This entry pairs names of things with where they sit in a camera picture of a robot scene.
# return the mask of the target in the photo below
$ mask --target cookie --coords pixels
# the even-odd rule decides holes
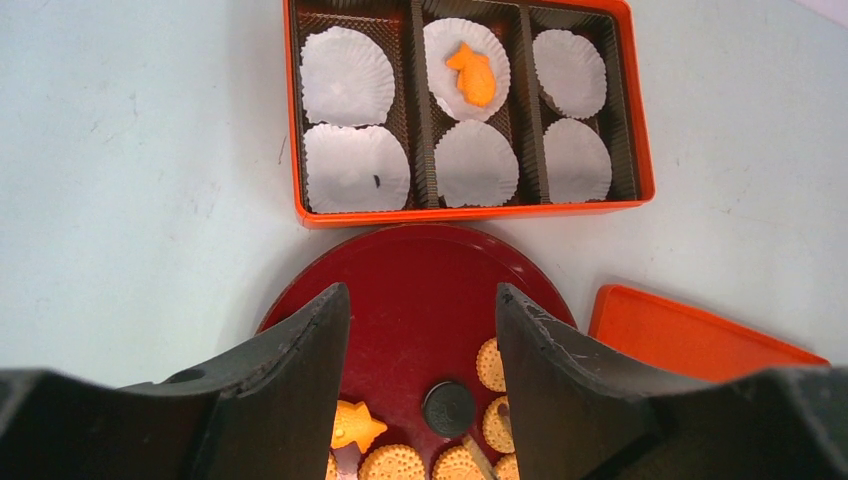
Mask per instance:
[[[387,445],[374,450],[359,469],[359,480],[425,480],[424,462],[406,445]]]
[[[519,480],[518,459],[515,458],[515,454],[511,453],[501,458],[495,465],[495,473],[498,474],[500,480]]]
[[[468,449],[459,446],[439,456],[433,467],[433,480],[485,480],[485,477]]]
[[[331,453],[330,456],[327,457],[327,475],[324,477],[324,480],[338,480],[339,478],[339,466],[336,463],[336,457]]]
[[[504,425],[501,416],[498,415],[498,406],[502,403],[509,406],[506,395],[492,402],[483,414],[483,437],[494,450],[500,453],[513,453],[515,445],[512,443],[512,435]]]
[[[493,392],[506,392],[506,379],[503,374],[501,352],[498,351],[498,339],[491,338],[477,352],[477,376],[486,388]]]

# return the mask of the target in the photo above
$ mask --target orange star-shaped item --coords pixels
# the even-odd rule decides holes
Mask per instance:
[[[359,451],[365,453],[371,443],[388,429],[386,424],[371,418],[365,402],[356,405],[339,400],[336,404],[336,419],[333,422],[332,448],[342,448],[356,442]]]

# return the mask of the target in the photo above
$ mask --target fish-shaped cookie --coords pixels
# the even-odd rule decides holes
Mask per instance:
[[[371,418],[365,402],[356,405],[339,400],[333,422],[332,448],[342,448],[356,442],[359,451],[365,453],[378,435],[385,432],[386,424]]]
[[[445,62],[448,68],[459,71],[456,88],[471,105],[485,107],[495,98],[495,74],[489,67],[489,57],[474,53],[462,42],[459,51]]]

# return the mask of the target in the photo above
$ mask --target red round tray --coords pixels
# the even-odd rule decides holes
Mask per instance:
[[[389,425],[371,447],[410,445],[428,470],[447,447],[421,416],[430,387],[465,384],[477,402],[475,440],[500,455],[479,426],[499,395],[477,379],[477,351],[495,336],[498,283],[509,282],[555,317],[574,325],[547,277],[524,255],[485,233],[447,225],[403,225],[353,238],[316,260],[288,288],[259,327],[285,319],[335,282],[350,290],[352,320],[340,397],[365,401]]]

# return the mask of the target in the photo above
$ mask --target paper cupcake liner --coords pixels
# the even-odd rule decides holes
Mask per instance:
[[[589,118],[606,102],[604,60],[592,42],[568,30],[547,30],[533,41],[542,98],[559,112]]]
[[[310,123],[355,127],[386,122],[395,98],[392,65],[367,35],[331,27],[301,50],[303,108]]]
[[[306,196],[316,213],[403,209],[409,163],[383,127],[317,125],[304,135]]]
[[[465,42],[474,50],[489,57],[489,67],[495,75],[495,97],[486,107],[471,105],[456,88],[457,71],[445,62],[459,51]],[[427,84],[436,103],[455,120],[485,122],[503,106],[509,93],[509,59],[506,51],[491,30],[461,18],[436,20],[424,27],[424,53],[427,59]]]
[[[518,186],[518,159],[493,127],[466,120],[448,130],[434,152],[436,182],[449,207],[503,205]]]
[[[551,202],[606,199],[612,162],[603,140],[591,128],[563,118],[548,127],[544,145]]]

